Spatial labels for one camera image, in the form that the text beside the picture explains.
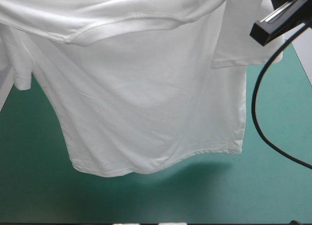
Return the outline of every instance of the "green mat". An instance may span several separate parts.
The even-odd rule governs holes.
[[[55,113],[33,79],[0,112],[0,222],[312,222],[312,171],[267,146],[250,103],[261,66],[247,76],[243,152],[203,154],[151,174],[101,178],[74,170]],[[312,87],[295,51],[266,74],[258,100],[264,133],[312,163]]]

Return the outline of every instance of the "white t-shirt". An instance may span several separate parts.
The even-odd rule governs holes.
[[[0,0],[0,35],[16,87],[33,73],[51,102],[75,169],[148,174],[241,153],[246,66],[283,42],[249,36],[271,10],[270,0]]]

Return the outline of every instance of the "black cable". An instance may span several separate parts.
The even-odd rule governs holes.
[[[309,21],[306,22],[306,24],[301,27],[296,33],[294,33],[287,41],[285,41],[282,46],[280,46],[280,48],[270,57],[270,59],[267,61],[267,63],[264,65],[263,69],[261,70],[258,79],[255,83],[254,89],[253,89],[253,98],[252,98],[252,117],[253,117],[253,123],[255,125],[255,128],[259,134],[259,136],[261,137],[261,139],[263,139],[263,141],[268,144],[271,148],[273,148],[275,151],[277,151],[278,153],[282,154],[283,156],[285,156],[286,158],[294,161],[295,163],[301,164],[307,168],[312,169],[312,165],[308,164],[300,159],[297,159],[295,157],[293,157],[292,155],[284,152],[283,150],[281,150],[280,148],[278,148],[277,146],[275,146],[272,142],[270,142],[266,136],[263,134],[263,132],[261,131],[261,128],[259,126],[258,120],[257,120],[257,116],[256,116],[256,110],[255,110],[255,106],[256,106],[256,99],[257,99],[257,93],[259,90],[259,86],[261,83],[261,80],[264,76],[264,74],[267,72],[267,70],[269,69],[270,65],[273,63],[273,61],[278,57],[278,55],[294,40],[296,39],[299,35],[301,35],[306,29],[308,29],[310,26],[312,25],[312,19],[310,19]]]

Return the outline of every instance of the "t-shirt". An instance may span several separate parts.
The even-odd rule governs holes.
[[[270,0],[0,0],[0,35],[15,86],[34,74],[76,170],[149,174],[241,153],[246,66],[283,42],[249,36],[270,11]]]

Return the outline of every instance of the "shirt hem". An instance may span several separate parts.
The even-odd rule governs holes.
[[[198,154],[204,154],[204,153],[239,154],[241,152],[242,152],[241,148],[238,148],[238,149],[228,149],[228,148],[209,149],[209,148],[206,148],[206,149],[201,149],[201,150],[196,150],[196,151],[190,152],[190,153],[176,159],[173,162],[170,162],[168,164],[164,164],[162,166],[155,167],[155,168],[149,169],[149,170],[136,169],[133,167],[129,167],[129,168],[117,170],[117,171],[103,172],[103,171],[99,171],[99,170],[85,168],[83,166],[79,166],[78,164],[74,164],[74,163],[72,163],[72,165],[73,165],[73,168],[75,170],[82,172],[82,173],[93,174],[93,175],[97,175],[97,176],[101,176],[101,177],[116,177],[116,176],[123,176],[123,175],[129,174],[129,173],[132,173],[132,172],[139,173],[139,174],[152,174],[152,173],[155,173],[157,171],[166,169],[166,168],[168,168],[168,167],[170,167],[170,166],[172,166],[172,165],[174,165],[174,164],[176,164],[176,163],[178,163],[178,162],[180,162],[186,158],[189,158],[191,156],[198,155]]]

